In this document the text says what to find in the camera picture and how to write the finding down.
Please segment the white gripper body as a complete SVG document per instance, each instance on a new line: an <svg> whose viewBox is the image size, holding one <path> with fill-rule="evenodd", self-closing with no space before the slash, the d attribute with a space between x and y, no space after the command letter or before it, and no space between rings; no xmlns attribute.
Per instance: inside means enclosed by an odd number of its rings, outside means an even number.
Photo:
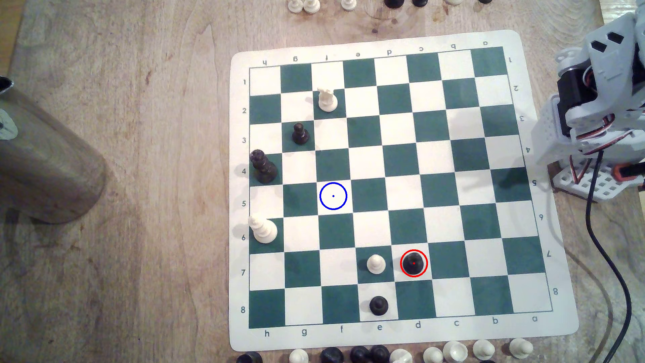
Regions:
<svg viewBox="0 0 645 363"><path fill-rule="evenodd" d="M644 101L644 14L626 13L585 37L597 102Z"/></svg>

